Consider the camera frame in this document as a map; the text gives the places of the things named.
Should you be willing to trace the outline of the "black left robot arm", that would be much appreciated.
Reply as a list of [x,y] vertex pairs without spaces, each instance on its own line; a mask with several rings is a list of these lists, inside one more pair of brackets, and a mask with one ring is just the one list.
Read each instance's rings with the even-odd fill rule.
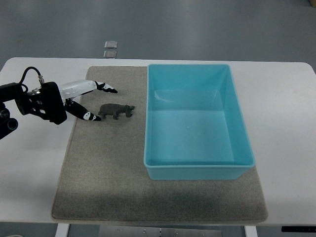
[[31,92],[23,90],[24,84],[9,83],[0,87],[0,137],[1,139],[15,131],[18,121],[10,116],[5,102],[15,101],[22,115],[32,114],[54,124],[61,124],[67,119],[67,114],[54,82],[46,82],[39,89]]

